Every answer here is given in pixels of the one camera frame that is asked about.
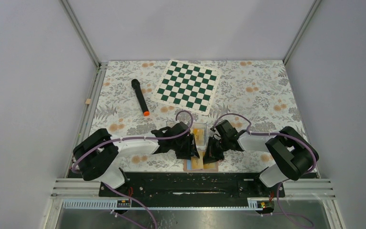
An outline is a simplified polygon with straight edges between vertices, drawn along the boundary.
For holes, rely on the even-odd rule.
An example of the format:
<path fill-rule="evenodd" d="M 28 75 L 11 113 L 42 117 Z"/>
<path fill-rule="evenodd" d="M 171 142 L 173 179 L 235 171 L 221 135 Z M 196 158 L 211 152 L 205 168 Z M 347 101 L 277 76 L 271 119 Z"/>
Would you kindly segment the single yellow credit card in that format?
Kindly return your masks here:
<path fill-rule="evenodd" d="M 190 165 L 191 170 L 203 170 L 203 160 L 201 158 L 192 157 Z"/>

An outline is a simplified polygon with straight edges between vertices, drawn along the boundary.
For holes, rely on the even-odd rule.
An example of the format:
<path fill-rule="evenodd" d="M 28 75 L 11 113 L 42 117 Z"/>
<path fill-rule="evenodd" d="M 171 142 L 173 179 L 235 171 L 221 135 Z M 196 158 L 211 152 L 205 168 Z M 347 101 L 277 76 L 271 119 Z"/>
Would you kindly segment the tan leather card holder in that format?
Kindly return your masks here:
<path fill-rule="evenodd" d="M 203 163 L 203 156 L 205 151 L 199 152 L 200 158 L 192 157 L 190 160 L 185 160 L 183 163 L 183 170 L 185 172 L 218 172 L 218 163 L 213 162 L 209 164 Z"/>

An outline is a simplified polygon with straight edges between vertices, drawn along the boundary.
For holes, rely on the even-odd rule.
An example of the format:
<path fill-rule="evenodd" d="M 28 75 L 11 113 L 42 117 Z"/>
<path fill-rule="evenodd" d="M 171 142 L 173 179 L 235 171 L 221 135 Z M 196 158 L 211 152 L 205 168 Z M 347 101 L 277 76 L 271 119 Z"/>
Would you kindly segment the clear acrylic card box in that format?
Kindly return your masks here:
<path fill-rule="evenodd" d="M 207 124 L 193 123 L 191 133 L 194 134 L 195 143 L 198 149 L 205 150 L 207 143 Z"/>

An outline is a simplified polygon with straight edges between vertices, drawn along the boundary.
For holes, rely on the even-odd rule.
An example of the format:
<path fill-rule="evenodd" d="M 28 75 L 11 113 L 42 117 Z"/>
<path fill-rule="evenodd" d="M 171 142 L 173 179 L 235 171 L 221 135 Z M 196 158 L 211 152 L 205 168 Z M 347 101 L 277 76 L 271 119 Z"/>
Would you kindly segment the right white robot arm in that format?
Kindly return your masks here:
<path fill-rule="evenodd" d="M 209 164 L 224 159 L 226 151 L 268 152 L 275 164 L 263 170 L 254 184 L 256 194 L 265 197 L 273 186 L 286 181 L 298 180 L 316 167 L 319 155 L 315 149 L 292 127 L 286 126 L 279 132 L 256 133 L 249 130 L 237 131 L 229 121 L 223 120 L 211 128 L 217 137 L 210 137 L 203 163 Z"/>

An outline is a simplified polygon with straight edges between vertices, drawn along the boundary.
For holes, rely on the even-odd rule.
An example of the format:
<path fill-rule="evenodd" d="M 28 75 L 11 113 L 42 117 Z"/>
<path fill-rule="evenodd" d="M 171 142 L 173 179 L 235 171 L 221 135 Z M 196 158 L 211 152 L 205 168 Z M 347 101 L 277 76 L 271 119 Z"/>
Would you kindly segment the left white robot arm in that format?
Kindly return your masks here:
<path fill-rule="evenodd" d="M 176 123 L 172 127 L 152 130 L 144 135 L 127 137 L 112 137 L 101 128 L 82 141 L 73 150 L 76 160 L 71 167 L 73 173 L 81 174 L 85 181 L 96 180 L 110 186 L 117 196 L 128 192 L 127 177 L 117 159 L 124 156 L 175 152 L 177 159 L 191 159 L 198 157 L 194 135 L 189 127 L 183 123 Z"/>

